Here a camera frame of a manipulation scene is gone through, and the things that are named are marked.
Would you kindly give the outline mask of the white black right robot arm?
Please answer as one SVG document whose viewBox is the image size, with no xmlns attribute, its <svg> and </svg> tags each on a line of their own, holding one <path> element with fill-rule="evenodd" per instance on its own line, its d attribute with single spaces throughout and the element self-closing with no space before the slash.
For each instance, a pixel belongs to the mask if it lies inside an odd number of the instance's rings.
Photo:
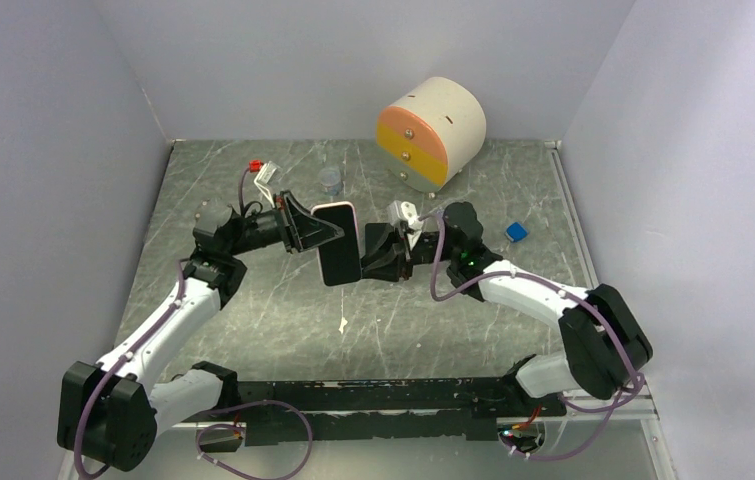
<svg viewBox="0 0 755 480">
<path fill-rule="evenodd" d="M 436 284 L 440 263 L 452 290 L 431 287 L 437 302 L 467 295 L 508 307 L 544 323 L 562 341 L 559 352 L 531 355 L 507 374 L 502 392 L 506 408 L 525 415 L 542 397 L 582 390 L 615 405 L 645 385 L 641 369 L 653 348 L 621 293 L 608 284 L 583 288 L 532 274 L 488 248 L 484 227 L 469 202 L 454 202 L 431 213 L 436 230 L 424 229 L 427 216 L 409 202 L 395 201 L 386 223 L 365 227 L 366 279 L 398 282 L 418 265 L 430 265 Z"/>
</svg>

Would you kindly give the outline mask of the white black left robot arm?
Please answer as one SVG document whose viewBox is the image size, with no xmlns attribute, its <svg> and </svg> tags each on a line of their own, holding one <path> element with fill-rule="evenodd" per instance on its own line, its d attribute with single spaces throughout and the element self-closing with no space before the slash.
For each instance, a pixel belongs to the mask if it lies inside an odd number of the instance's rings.
<svg viewBox="0 0 755 480">
<path fill-rule="evenodd" d="M 237 411 L 243 397 L 232 370 L 201 362 L 174 381 L 158 378 L 236 294 L 247 273 L 240 255 L 275 244 L 305 252 L 357 241 L 358 231 L 354 214 L 319 218 L 284 190 L 270 209 L 253 214 L 204 201 L 193 238 L 191 255 L 177 263 L 175 286 L 154 313 L 98 361 L 76 362 L 63 376 L 57 442 L 72 452 L 82 479 L 134 469 L 159 433 L 195 414 L 225 420 Z"/>
</svg>

